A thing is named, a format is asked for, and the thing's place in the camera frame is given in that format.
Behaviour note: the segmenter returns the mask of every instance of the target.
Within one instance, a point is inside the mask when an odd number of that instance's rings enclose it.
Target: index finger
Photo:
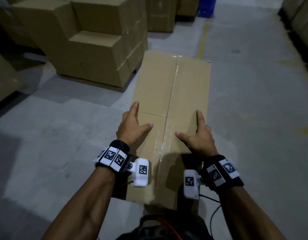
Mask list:
[[[137,117],[137,112],[138,112],[138,106],[139,105],[140,105],[140,103],[138,101],[133,103],[133,105],[132,105],[128,115],[133,116],[133,117]]]
[[[199,130],[206,128],[205,119],[202,112],[200,110],[197,110],[196,114],[197,114],[197,129]]]

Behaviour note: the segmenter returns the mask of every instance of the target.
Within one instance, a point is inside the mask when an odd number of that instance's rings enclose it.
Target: blue container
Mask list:
[[[216,0],[200,0],[198,6],[198,16],[210,18],[213,15]]]

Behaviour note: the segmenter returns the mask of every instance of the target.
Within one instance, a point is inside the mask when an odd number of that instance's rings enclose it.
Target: person's right forearm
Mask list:
[[[243,187],[227,189],[219,197],[234,240],[286,240]]]

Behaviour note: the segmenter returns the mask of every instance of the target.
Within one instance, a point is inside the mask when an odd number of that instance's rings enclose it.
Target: concrete floor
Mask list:
[[[279,18],[282,0],[218,0],[214,18],[149,33],[151,50],[212,61],[207,122],[220,153],[288,239],[308,239],[308,73]],[[22,72],[27,95],[0,111],[0,239],[39,239],[115,138],[138,74],[124,93],[61,79],[50,63]],[[217,198],[206,187],[205,195]],[[209,225],[218,206],[200,200]],[[139,224],[144,207],[112,199],[99,238]],[[221,210],[215,240],[231,239]]]

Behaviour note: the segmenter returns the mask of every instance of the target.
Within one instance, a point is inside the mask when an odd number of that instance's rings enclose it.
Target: hand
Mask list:
[[[196,152],[202,157],[202,160],[207,157],[218,155],[215,141],[212,136],[212,129],[205,125],[205,119],[200,110],[197,110],[197,132],[193,136],[188,136],[182,132],[176,132],[176,136],[187,145],[188,149]]]
[[[129,111],[123,114],[123,119],[116,132],[117,139],[124,141],[131,149],[136,149],[143,143],[148,133],[153,128],[152,123],[138,124],[138,107],[140,103],[133,103]]]

